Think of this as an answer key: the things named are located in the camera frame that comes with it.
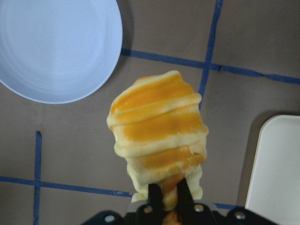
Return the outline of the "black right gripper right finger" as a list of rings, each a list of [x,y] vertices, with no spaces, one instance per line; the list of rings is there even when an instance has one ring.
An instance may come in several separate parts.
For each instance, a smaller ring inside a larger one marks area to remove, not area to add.
[[[176,211],[178,213],[179,221],[182,225],[191,225],[191,219],[194,212],[194,200],[190,193],[186,178],[183,178],[177,184],[177,195],[178,203]]]

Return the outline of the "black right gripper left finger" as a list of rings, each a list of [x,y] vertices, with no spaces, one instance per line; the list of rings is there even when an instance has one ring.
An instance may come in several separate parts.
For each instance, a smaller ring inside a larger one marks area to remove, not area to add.
[[[149,220],[153,225],[161,225],[164,217],[162,191],[157,184],[148,185]]]

